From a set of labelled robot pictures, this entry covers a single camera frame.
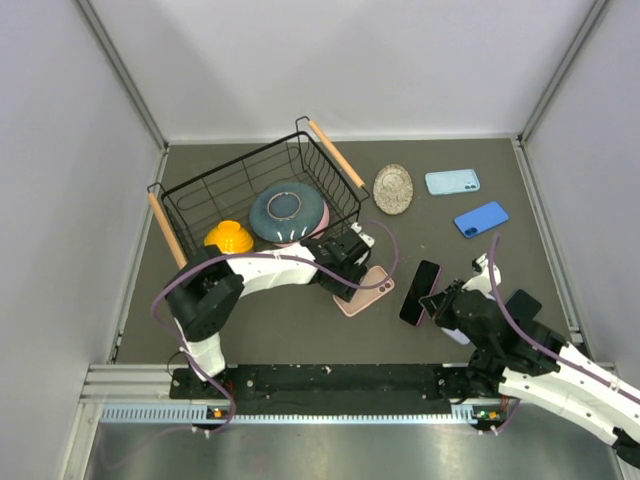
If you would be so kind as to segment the black smartphone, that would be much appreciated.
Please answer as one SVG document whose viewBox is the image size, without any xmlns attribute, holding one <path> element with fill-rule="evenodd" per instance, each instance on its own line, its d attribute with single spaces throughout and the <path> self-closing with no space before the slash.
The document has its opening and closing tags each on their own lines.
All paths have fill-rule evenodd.
<svg viewBox="0 0 640 480">
<path fill-rule="evenodd" d="M 420 325 L 425 310 L 419 300 L 432 294 L 440 273 L 441 266 L 436 263 L 427 260 L 419 263 L 399 312 L 402 321 L 414 327 Z"/>
</svg>

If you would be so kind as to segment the pink phone case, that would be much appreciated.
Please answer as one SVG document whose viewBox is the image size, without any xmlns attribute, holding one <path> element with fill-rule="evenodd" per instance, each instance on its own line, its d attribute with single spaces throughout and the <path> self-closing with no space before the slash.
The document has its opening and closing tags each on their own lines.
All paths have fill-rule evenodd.
<svg viewBox="0 0 640 480">
<path fill-rule="evenodd" d="M 386 270 L 374 265 L 364 275 L 361 288 L 357 289 L 350 301 L 333 296 L 334 303 L 347 317 L 361 313 L 395 288 L 394 280 Z"/>
</svg>

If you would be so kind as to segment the light blue phone case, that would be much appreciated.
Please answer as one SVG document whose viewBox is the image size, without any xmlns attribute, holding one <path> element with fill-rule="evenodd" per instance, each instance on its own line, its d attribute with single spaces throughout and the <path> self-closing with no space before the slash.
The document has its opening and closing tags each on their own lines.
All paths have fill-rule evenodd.
<svg viewBox="0 0 640 480">
<path fill-rule="evenodd" d="M 425 184 L 433 196 L 471 193 L 480 189 L 480 181 L 473 169 L 426 173 Z"/>
</svg>

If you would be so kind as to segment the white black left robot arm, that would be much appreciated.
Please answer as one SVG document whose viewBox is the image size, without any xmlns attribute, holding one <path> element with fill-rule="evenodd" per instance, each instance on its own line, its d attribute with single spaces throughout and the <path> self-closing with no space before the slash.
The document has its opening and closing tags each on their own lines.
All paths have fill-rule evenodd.
<svg viewBox="0 0 640 480">
<path fill-rule="evenodd" d="M 374 243 L 353 225 L 338 237 L 309 238 L 259 253 L 224 254 L 216 246 L 200 251 L 161 294 L 181 349 L 193 364 L 194 387 L 209 397 L 226 387 L 220 331 L 241 298 L 282 286 L 318 284 L 350 300 Z"/>
</svg>

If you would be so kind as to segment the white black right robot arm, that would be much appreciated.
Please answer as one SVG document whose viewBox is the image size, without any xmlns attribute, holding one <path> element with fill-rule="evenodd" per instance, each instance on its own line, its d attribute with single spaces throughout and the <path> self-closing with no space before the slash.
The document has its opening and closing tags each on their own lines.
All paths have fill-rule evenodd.
<svg viewBox="0 0 640 480">
<path fill-rule="evenodd" d="M 467 384 L 535 404 L 587 430 L 639 466 L 639 391 L 535 320 L 510 317 L 490 294 L 459 283 L 419 300 L 436 325 L 475 347 Z"/>
</svg>

